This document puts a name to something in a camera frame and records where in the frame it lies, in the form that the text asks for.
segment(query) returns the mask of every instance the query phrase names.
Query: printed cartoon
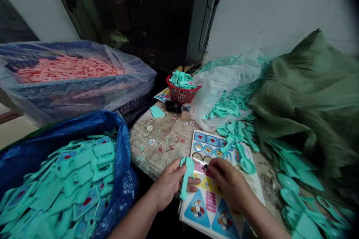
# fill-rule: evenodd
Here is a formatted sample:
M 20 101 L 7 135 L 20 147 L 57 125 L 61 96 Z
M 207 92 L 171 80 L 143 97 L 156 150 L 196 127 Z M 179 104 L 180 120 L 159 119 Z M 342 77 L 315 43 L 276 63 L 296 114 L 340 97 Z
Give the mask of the printed cartoon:
M 194 217 L 202 217 L 202 214 L 205 213 L 203 207 L 199 206 L 201 204 L 200 200 L 194 202 L 194 206 L 191 207 L 191 211 L 193 212 Z
M 221 213 L 221 217 L 218 218 L 217 221 L 218 221 L 219 225 L 222 226 L 223 230 L 230 230 L 231 227 L 233 226 L 233 223 L 229 218 L 226 218 L 226 216 L 227 216 L 227 212 L 226 212 L 226 210 L 224 210 Z

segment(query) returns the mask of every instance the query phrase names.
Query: clear plastic bag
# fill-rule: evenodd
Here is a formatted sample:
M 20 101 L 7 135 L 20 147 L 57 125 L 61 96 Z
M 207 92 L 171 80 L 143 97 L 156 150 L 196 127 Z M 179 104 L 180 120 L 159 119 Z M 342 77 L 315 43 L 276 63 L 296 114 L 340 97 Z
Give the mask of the clear plastic bag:
M 17 68 L 34 66 L 39 58 L 65 54 L 104 61 L 124 75 L 24 83 Z M 156 72 L 140 58 L 91 41 L 12 43 L 0 45 L 0 88 L 38 126 L 75 116 L 114 110 L 150 92 Z
M 205 130 L 215 131 L 217 127 L 236 120 L 241 120 L 252 111 L 240 110 L 241 116 L 228 115 L 224 118 L 205 119 L 215 104 L 222 97 L 223 91 L 228 96 L 236 87 L 254 82 L 260 77 L 262 65 L 258 61 L 261 52 L 250 55 L 228 55 L 213 60 L 193 76 L 193 84 L 202 86 L 191 103 L 192 118 Z

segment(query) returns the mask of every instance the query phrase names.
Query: floor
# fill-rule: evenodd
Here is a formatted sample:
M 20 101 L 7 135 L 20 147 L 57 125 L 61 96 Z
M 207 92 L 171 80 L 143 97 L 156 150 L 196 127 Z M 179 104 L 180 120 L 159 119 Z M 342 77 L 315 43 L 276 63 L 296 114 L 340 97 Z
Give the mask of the floor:
M 153 181 L 139 168 L 132 164 L 131 166 L 139 180 L 139 199 L 148 191 Z M 164 211 L 157 214 L 147 238 L 209 238 L 179 220 L 177 214 L 179 202 L 179 200 L 173 199 Z

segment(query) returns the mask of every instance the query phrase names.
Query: wall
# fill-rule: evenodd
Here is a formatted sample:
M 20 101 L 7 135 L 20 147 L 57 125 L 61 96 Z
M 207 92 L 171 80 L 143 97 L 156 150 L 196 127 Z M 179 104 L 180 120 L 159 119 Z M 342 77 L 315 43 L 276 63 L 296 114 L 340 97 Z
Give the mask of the wall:
M 358 53 L 349 0 L 220 0 L 204 61 L 256 49 L 287 53 L 317 28 L 337 49 Z
M 80 39 L 61 0 L 9 1 L 41 41 Z

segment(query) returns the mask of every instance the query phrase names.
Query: white tile wall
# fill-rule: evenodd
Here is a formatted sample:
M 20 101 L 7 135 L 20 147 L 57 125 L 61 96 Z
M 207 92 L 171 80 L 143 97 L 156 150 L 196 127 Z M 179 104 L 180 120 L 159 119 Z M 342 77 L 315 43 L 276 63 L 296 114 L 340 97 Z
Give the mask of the white tile wall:
M 337 49 L 359 54 L 350 0 L 220 0 L 204 61 L 256 49 L 287 53 L 317 28 Z

